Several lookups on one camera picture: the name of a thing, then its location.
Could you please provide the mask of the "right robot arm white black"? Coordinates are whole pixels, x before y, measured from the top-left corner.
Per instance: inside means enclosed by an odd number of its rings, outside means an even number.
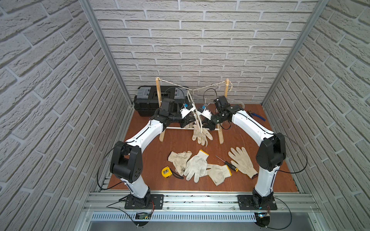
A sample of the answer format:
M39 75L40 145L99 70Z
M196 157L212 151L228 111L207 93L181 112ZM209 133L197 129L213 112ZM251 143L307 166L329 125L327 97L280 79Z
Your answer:
M217 113L213 114L205 106L198 114L205 117L202 125L211 131L224 121L232 122L245 131L259 146L256 161L259 165L257 183L253 189L250 203L257 209L274 201L273 185L276 174L286 158L285 137L273 133L256 122L242 107L230 105L224 96L214 100Z

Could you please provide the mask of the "white plastic clip hanger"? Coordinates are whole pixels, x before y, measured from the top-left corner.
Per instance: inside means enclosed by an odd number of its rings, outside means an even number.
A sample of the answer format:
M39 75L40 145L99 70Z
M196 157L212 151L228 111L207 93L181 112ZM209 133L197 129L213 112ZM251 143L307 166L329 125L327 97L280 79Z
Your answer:
M193 98L192 98L192 96L191 96L191 93L190 93L190 91L188 91L188 100L189 100L189 102L191 103L191 105L192 105L192 114L193 114L193 116L194 116L194 118L195 118L195 125L196 125L196 130L198 131L198 132L200 132L200 133L202 133L202 124L201 124L201 121L200 121L200 116L199 116L199 114L198 114L198 111L197 111L197 108L196 108L196 105L195 105L195 102L194 102L194 100L193 100Z

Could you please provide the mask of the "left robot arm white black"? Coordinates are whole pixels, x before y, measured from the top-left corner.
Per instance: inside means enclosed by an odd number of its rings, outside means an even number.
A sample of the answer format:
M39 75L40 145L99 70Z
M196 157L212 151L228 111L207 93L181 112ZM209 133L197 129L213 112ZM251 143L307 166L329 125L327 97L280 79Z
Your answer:
M118 141L113 148L110 173L129 188L128 199L136 203L136 207L145 208L151 202L150 188L141 176L142 152L170 124L178 123L183 128L195 121L194 116L191 115L196 111L194 104L184 103L176 112L173 109L174 106L175 100L165 98L143 129L125 142Z

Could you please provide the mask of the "wooden drying rack frame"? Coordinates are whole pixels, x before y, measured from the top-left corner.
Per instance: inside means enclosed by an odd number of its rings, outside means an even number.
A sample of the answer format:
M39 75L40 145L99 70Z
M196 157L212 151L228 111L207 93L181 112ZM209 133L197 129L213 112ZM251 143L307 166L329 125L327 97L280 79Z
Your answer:
M161 78L159 77L156 77L156 90L157 90L157 95L158 95L158 103L159 103L159 106L161 106L161 103L162 103L162 95L161 95L161 84L160 82L163 81L163 82L167 82L171 85L174 85L174 86L177 86L176 84L172 83L172 82L168 82L166 80L162 80ZM219 84L222 84L222 83L225 83L225 92L224 92L224 96L227 97L228 93L231 91L231 89L233 88L233 84L229 81L229 79L226 79L226 81L223 81L223 82L220 82L220 83L217 83L216 86L218 86ZM218 137L219 137L219 143L220 144L223 144L224 143L224 136L223 136L223 132L222 132L222 129L220 125L217 126L218 128ZM164 136L165 136L165 131L163 131L160 136L159 136L159 141L160 142L163 142L164 141Z

